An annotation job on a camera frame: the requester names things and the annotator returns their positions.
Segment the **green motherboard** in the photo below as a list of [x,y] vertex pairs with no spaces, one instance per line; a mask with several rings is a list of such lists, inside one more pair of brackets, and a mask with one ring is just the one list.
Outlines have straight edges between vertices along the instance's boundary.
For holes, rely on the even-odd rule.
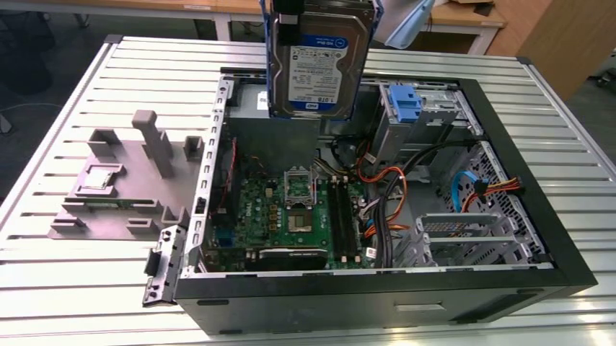
[[[217,255],[209,264],[209,270],[241,271],[241,250],[251,248],[313,248],[328,252],[325,269],[359,269],[368,266],[363,256],[340,261],[334,256],[332,228],[329,226],[329,209],[327,184],[324,179],[313,182],[289,179],[288,195],[315,193],[311,208],[292,208],[284,205],[283,178],[251,178],[241,181],[239,193],[237,223],[233,229],[215,227]],[[350,182],[346,185],[352,208],[363,197],[363,185]]]

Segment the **slotted metal surface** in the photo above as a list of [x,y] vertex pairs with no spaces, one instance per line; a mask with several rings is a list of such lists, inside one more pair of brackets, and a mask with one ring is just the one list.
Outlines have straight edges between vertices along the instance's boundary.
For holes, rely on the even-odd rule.
[[53,241],[49,222],[89,154],[92,128],[136,139],[154,110],[170,140],[211,135],[219,69],[263,68],[260,44],[124,37],[105,44],[0,207],[2,345],[225,341],[382,345],[610,345],[616,340],[616,184],[595,144],[531,68],[513,58],[375,50],[366,72],[476,79],[599,285],[487,325],[208,337],[179,307],[141,309],[149,242]]

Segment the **wooden table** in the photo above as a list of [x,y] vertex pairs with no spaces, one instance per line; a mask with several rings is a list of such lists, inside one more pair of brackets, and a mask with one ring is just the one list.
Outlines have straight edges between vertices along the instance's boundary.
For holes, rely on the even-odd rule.
[[[257,0],[0,0],[0,9],[209,19],[217,39],[224,41],[231,40],[231,22],[263,21]],[[86,25],[82,17],[77,16],[77,21]],[[467,53],[482,55],[505,25],[495,10],[485,17],[472,12],[472,6],[448,2],[431,10],[431,26],[424,25],[422,31],[475,35]]]

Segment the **ram slot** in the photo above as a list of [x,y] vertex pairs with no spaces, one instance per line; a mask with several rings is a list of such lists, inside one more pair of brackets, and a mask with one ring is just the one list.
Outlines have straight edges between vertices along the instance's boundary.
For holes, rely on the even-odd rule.
[[339,182],[336,188],[338,198],[338,213],[339,213],[339,228],[343,241],[343,255],[354,258],[356,255],[356,238],[355,229],[352,227],[352,214],[348,196],[348,187],[346,183]]
[[342,237],[342,229],[339,223],[339,212],[338,212],[338,184],[336,182],[327,183],[327,206],[328,206],[328,224],[331,227],[331,238],[334,245],[334,258],[339,258],[344,255],[344,239]]

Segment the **hard drive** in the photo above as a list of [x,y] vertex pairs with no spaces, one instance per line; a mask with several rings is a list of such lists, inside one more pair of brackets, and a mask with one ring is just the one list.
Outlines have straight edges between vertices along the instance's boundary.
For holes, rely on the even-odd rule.
[[263,7],[269,114],[344,120],[380,13],[370,1],[279,2]]

